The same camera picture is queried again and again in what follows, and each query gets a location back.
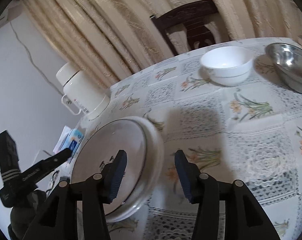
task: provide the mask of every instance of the tablecloth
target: tablecloth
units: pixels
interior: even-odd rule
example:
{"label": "tablecloth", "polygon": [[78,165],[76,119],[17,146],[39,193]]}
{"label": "tablecloth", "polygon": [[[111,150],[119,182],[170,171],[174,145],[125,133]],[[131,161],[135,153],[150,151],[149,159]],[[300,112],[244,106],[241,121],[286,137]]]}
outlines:
{"label": "tablecloth", "polygon": [[[274,42],[299,46],[289,38],[220,43],[157,63],[110,88],[108,107],[84,125],[86,139],[113,120],[137,115],[157,127],[165,146],[157,187],[133,216],[109,224],[112,240],[191,239],[198,206],[183,195],[174,166],[173,153],[178,149],[216,180],[243,180],[280,238],[298,237],[302,231],[302,94],[279,80],[264,54],[264,48]],[[213,84],[201,68],[201,56],[222,46],[245,47],[255,53],[252,74],[238,86]],[[224,210],[220,202],[218,239],[224,236]]]}

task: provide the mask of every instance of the silver screw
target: silver screw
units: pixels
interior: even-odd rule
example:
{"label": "silver screw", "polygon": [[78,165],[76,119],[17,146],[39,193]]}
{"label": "silver screw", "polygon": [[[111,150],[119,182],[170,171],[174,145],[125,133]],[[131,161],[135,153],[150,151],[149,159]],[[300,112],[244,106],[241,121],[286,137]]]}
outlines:
{"label": "silver screw", "polygon": [[102,179],[102,174],[101,174],[101,173],[96,173],[96,174],[94,174],[94,175],[93,175],[93,179],[96,179],[96,180]]}
{"label": "silver screw", "polygon": [[236,184],[238,187],[243,186],[243,182],[241,180],[236,180],[234,184]]}
{"label": "silver screw", "polygon": [[61,182],[59,183],[59,186],[60,186],[60,187],[65,187],[67,184],[68,184],[68,183],[67,183],[65,180],[63,180],[63,181],[61,181]]}
{"label": "silver screw", "polygon": [[209,175],[206,173],[200,173],[199,177],[200,177],[200,179],[207,179],[209,177]]}

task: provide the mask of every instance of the white thermos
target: white thermos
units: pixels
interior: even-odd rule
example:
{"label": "white thermos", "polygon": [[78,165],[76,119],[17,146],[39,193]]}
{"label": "white thermos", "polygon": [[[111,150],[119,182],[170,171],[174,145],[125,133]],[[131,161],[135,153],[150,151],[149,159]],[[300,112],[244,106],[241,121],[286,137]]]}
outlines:
{"label": "white thermos", "polygon": [[[103,93],[96,82],[70,62],[56,73],[56,78],[62,84],[65,94],[62,97],[62,104],[74,115],[82,111],[89,120],[92,120],[98,117],[110,102],[110,98]],[[78,113],[73,112],[68,106],[70,101],[78,107]]]}

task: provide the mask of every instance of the stacked plate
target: stacked plate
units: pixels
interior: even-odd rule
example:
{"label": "stacked plate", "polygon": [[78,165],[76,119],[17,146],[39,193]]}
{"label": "stacked plate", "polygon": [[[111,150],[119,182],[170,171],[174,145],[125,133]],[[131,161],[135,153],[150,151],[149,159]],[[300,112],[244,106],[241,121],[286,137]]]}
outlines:
{"label": "stacked plate", "polygon": [[135,213],[152,193],[161,173],[164,146],[157,129],[147,119],[129,116],[99,129],[83,146],[71,183],[101,172],[118,150],[127,153],[127,165],[118,196],[104,205],[107,222],[117,222]]}

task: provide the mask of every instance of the thermos handle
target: thermos handle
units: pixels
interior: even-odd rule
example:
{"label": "thermos handle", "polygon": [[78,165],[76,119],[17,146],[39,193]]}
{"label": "thermos handle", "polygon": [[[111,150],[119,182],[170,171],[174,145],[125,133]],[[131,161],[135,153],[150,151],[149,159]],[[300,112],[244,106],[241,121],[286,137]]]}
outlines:
{"label": "thermos handle", "polygon": [[76,107],[78,108],[78,113],[73,112],[73,110],[68,106],[69,104],[72,103],[72,101],[69,100],[69,98],[67,97],[67,95],[62,96],[61,102],[62,102],[63,105],[66,106],[66,108],[67,108],[68,110],[70,110],[70,112],[71,112],[73,115],[79,115],[79,114],[81,113],[81,109],[80,109],[78,106],[76,106]]}

